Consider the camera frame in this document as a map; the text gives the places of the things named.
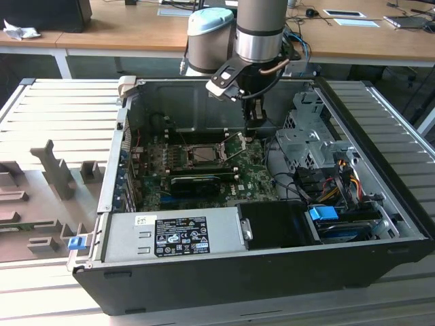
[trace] desk leg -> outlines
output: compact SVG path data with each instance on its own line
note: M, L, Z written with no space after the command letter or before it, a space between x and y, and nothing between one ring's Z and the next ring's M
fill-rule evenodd
M424 119L420 127L418 127L417 131L420 133L421 136L426 137L426 135L434 125L435 125L435 108L433 108L432 111L429 113L429 115L426 117L426 119Z
M52 51L52 55L56 59L57 67L59 68L60 75L63 79L71 79L71 72L69 70L66 49L55 49Z
M121 58L119 56L115 57L115 68L117 73L124 72L124 69L122 68Z

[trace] white cloth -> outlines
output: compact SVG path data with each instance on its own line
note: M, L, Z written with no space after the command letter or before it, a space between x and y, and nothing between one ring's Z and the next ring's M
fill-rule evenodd
M4 23L5 28L3 29L3 32L5 32L7 36L11 37L12 39L21 41L22 39L30 39L32 37L41 36L41 34L39 34L33 27L17 27L9 24L6 20L4 20Z

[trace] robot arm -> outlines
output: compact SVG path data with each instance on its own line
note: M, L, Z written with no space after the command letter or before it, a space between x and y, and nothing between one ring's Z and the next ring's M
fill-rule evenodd
M293 52L283 42L287 4L239 0L237 20L222 8L199 10L189 19L187 75L211 75L210 93L241 100L247 128L266 119L263 95L279 81Z

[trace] desk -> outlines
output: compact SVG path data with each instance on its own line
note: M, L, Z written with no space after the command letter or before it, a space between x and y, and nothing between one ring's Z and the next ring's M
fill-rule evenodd
M360 65L395 65L432 67L435 63L435 35L425 31L395 30L384 16L401 16L402 12L387 7L386 0L306 0L324 18L331 18L323 10L359 11L373 19L377 27L340 26L332 19L328 22L307 18L301 26L302 36L312 48L311 62ZM413 1L401 1L408 13L411 8L429 10L430 5ZM288 10L288 16L304 16L308 7L298 6ZM290 27L298 31L296 23Z
M157 16L157 3L125 6L123 1L90 0L92 20L84 33L44 32L40 39L15 41L0 36L0 52L53 55L63 78L71 78L67 56L114 56L181 58L186 45L186 17ZM368 18L399 16L384 0L304 0L323 9L357 10ZM429 5L401 1L404 9ZM288 10L288 16L305 16L303 6ZM380 28L339 26L329 20L305 20L302 34L312 47L311 62L359 65L431 67L435 63L435 35L424 31L394 30L386 21ZM290 26L297 31L296 24Z

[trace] power supply label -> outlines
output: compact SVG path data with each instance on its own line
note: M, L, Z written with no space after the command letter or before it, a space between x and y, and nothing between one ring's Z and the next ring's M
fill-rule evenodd
M157 257L210 252L205 217L157 219L155 230L154 254Z

